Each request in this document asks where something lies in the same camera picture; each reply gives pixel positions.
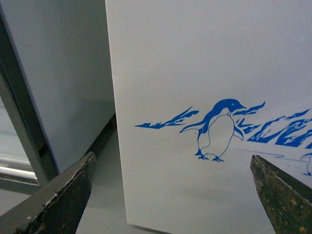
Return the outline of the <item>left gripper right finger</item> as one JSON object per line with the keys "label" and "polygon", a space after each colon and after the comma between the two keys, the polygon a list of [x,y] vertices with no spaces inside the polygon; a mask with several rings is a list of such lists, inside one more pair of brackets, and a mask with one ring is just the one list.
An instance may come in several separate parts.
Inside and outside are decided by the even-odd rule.
{"label": "left gripper right finger", "polygon": [[312,232],[312,189],[259,155],[250,163],[257,195],[277,234]]}

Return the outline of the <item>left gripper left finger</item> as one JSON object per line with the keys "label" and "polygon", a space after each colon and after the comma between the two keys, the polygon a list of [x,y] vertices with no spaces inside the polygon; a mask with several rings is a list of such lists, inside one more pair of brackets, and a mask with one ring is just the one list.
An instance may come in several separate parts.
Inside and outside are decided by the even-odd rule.
{"label": "left gripper left finger", "polygon": [[96,170],[93,152],[0,217],[2,234],[74,234]]}

